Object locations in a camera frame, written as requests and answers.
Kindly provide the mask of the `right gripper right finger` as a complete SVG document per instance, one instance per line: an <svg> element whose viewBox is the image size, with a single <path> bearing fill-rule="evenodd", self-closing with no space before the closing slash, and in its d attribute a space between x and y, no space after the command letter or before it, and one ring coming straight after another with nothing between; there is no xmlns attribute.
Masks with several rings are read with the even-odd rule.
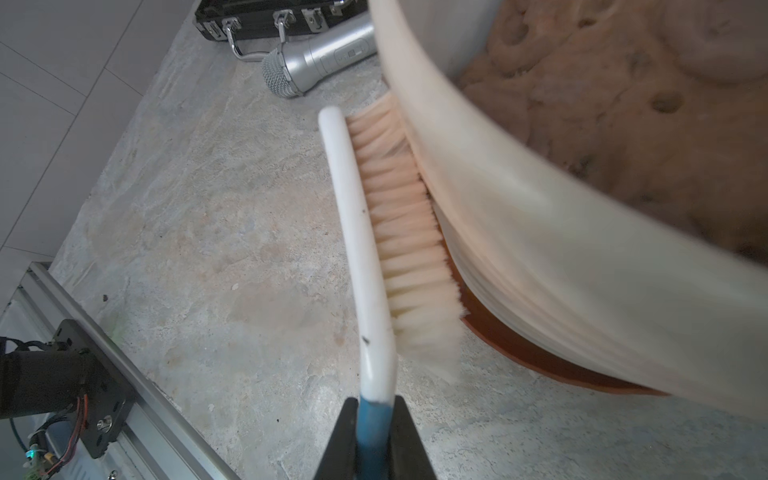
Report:
<svg viewBox="0 0 768 480"><path fill-rule="evenodd" d="M395 397L389 434L390 480L436 480L424 444L405 399Z"/></svg>

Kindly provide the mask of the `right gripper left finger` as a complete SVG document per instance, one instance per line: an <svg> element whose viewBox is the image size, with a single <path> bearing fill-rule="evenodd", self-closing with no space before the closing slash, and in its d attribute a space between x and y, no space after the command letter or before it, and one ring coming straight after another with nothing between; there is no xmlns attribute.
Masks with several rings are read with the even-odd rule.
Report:
<svg viewBox="0 0 768 480"><path fill-rule="evenodd" d="M356 475L356 425L359 402L347 398L340 410L314 480L354 480Z"/></svg>

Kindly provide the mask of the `white blue scrub brush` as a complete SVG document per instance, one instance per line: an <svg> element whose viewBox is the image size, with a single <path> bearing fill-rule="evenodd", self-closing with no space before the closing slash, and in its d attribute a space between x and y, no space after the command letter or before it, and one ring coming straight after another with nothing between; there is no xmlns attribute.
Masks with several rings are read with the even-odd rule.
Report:
<svg viewBox="0 0 768 480"><path fill-rule="evenodd" d="M397 100L318 116L354 295L360 351L360 479L388 473L398 363L453 382L465 308Z"/></svg>

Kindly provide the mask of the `white ceramic pot with soil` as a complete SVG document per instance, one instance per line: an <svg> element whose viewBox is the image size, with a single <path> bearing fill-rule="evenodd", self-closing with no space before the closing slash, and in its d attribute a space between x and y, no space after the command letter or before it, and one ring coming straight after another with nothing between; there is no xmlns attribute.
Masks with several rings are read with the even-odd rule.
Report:
<svg viewBox="0 0 768 480"><path fill-rule="evenodd" d="M509 328L582 368L767 416L767 271L651 220L554 167L450 75L488 1L374 1L379 59L450 253Z"/></svg>

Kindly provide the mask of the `black poker chip case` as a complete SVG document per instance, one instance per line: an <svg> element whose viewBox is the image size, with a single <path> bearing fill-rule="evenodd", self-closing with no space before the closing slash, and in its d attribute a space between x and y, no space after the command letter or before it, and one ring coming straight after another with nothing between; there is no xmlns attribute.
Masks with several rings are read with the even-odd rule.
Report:
<svg viewBox="0 0 768 480"><path fill-rule="evenodd" d="M325 32L368 10L365 0L201 0L193 25L209 41L225 42L236 59L260 62L264 51L244 53L239 40L277 38Z"/></svg>

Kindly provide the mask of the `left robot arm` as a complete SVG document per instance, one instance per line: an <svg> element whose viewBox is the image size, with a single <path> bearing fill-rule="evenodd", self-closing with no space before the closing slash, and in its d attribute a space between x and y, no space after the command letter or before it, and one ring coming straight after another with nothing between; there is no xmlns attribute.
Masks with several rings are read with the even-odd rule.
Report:
<svg viewBox="0 0 768 480"><path fill-rule="evenodd" d="M14 351L1 356L1 418L56 412L77 403L94 356L78 351Z"/></svg>

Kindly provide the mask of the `terracotta saucer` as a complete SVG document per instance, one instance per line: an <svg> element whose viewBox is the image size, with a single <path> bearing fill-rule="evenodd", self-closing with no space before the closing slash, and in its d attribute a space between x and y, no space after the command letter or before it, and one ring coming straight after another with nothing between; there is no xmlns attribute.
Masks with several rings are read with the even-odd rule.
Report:
<svg viewBox="0 0 768 480"><path fill-rule="evenodd" d="M564 360L525 339L494 316L469 289L452 258L448 265L458 282L467 313L462 321L478 338L513 362L563 384L612 395L667 396L645 386L594 372Z"/></svg>

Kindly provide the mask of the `left circuit board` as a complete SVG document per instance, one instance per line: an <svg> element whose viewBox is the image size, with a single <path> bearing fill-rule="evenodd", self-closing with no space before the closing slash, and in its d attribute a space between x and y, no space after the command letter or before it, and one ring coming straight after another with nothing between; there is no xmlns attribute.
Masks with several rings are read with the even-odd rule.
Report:
<svg viewBox="0 0 768 480"><path fill-rule="evenodd" d="M26 452L23 480L49 480L57 468L59 458L47 448L33 443Z"/></svg>

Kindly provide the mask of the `aluminium front rail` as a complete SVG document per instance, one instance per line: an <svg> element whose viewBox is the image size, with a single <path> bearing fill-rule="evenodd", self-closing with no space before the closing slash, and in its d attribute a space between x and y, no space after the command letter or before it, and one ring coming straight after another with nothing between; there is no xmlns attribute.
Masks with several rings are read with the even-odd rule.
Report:
<svg viewBox="0 0 768 480"><path fill-rule="evenodd" d="M44 263L1 304L1 425L25 479L237 476Z"/></svg>

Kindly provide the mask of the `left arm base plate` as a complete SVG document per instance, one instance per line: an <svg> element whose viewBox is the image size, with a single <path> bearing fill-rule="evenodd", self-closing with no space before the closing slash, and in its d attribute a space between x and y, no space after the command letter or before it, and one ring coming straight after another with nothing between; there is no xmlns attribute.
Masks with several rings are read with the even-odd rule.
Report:
<svg viewBox="0 0 768 480"><path fill-rule="evenodd" d="M138 397L136 389L108 357L95 336L74 319L61 322L54 334L69 352L85 360L85 373L80 380L80 395L88 397L88 413L80 439L94 459L105 455L108 446L118 439Z"/></svg>

